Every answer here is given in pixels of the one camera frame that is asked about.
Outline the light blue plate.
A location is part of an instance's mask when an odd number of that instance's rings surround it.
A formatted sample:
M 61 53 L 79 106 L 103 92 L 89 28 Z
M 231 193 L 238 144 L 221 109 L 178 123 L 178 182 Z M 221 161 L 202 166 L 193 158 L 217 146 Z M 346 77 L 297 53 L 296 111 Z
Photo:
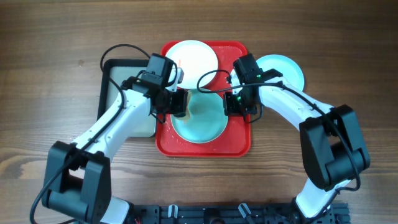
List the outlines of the light blue plate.
M 192 93 L 189 102 L 190 119 L 183 122 L 171 115 L 170 120 L 175 132 L 191 143 L 203 144 L 215 140 L 228 124 L 222 97 L 217 93 L 189 91 Z
M 302 69 L 291 58 L 284 55 L 265 55 L 256 60 L 257 65 L 264 71 L 275 69 L 296 89 L 303 91 L 305 87 L 305 77 Z

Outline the white plate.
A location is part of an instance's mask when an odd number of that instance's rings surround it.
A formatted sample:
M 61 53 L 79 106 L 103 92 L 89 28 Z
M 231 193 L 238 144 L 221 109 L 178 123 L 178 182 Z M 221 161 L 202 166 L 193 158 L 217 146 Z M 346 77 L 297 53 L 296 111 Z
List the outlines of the white plate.
M 165 56 L 184 72 L 182 82 L 177 85 L 183 89 L 195 89 L 202 75 L 218 69 L 218 58 L 214 50 L 198 40 L 181 41 L 172 46 Z

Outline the light blue plate front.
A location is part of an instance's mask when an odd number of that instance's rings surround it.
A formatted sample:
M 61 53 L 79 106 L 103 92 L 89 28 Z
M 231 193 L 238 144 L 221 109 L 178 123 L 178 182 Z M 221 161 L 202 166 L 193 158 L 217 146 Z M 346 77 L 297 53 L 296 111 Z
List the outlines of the light blue plate front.
M 305 77 L 302 69 L 291 58 L 284 55 L 265 55 L 256 60 L 257 65 L 264 71 L 275 69 L 296 89 L 303 91 L 305 87 Z

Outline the green and yellow sponge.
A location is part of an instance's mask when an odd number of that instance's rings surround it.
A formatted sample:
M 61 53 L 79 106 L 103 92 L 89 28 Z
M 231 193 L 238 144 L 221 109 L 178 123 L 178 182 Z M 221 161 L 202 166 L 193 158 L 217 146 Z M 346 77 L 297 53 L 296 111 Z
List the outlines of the green and yellow sponge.
M 192 93 L 190 91 L 188 91 L 187 93 L 188 93 L 188 95 L 187 95 L 187 104 L 186 104 L 186 107 L 185 107 L 185 114 L 180 113 L 180 114 L 175 114 L 174 115 L 177 120 L 181 120 L 183 122 L 186 122 L 186 121 L 188 121 L 190 119 L 189 102 L 190 102 L 190 99 L 192 97 Z

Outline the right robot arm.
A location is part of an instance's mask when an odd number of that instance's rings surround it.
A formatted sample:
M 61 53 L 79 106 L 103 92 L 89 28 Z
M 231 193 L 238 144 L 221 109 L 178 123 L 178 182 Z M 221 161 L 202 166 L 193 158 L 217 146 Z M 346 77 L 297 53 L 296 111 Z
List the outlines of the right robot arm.
M 325 217 L 340 192 L 360 188 L 359 175 L 369 168 L 370 156 L 356 113 L 304 93 L 303 71 L 292 59 L 244 55 L 233 62 L 227 81 L 225 114 L 247 116 L 270 108 L 299 131 L 308 179 L 293 199 L 290 222 L 313 223 Z

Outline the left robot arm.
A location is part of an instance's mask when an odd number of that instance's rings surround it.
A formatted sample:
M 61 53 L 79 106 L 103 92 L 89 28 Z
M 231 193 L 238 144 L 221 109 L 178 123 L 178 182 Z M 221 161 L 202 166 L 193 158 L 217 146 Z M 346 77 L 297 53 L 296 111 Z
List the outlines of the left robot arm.
M 142 116 L 186 113 L 188 93 L 177 88 L 182 78 L 173 60 L 152 54 L 145 70 L 116 85 L 115 102 L 89 130 L 50 148 L 30 222 L 41 203 L 72 223 L 136 223 L 133 204 L 112 195 L 111 161 Z

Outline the red plastic tray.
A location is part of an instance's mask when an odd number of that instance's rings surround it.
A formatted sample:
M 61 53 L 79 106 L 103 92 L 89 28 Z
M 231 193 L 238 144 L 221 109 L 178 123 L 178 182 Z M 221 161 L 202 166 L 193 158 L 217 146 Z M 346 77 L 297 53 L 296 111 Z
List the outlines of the red plastic tray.
M 232 71 L 233 62 L 248 53 L 247 48 L 238 41 L 206 40 L 218 57 L 218 67 Z M 157 124 L 155 145 L 169 157 L 241 157 L 251 147 L 251 125 L 240 116 L 230 116 L 223 133 L 215 140 L 195 144 L 181 138 L 172 127 L 168 115 L 165 124 Z

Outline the black water tray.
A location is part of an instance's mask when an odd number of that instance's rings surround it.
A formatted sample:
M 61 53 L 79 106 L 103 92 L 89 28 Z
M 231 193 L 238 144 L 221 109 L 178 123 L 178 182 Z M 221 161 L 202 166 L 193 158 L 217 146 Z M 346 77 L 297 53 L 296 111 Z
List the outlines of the black water tray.
M 109 59 L 104 64 L 104 72 L 102 74 L 101 88 L 99 94 L 99 105 L 97 119 L 110 108 L 114 103 L 118 90 L 108 80 L 110 77 L 118 86 L 121 86 L 124 80 L 131 76 L 137 76 L 141 70 L 145 70 L 149 60 L 141 59 Z M 156 120 L 151 115 L 138 117 L 142 121 L 140 126 L 131 129 L 130 138 L 151 138 L 155 136 Z

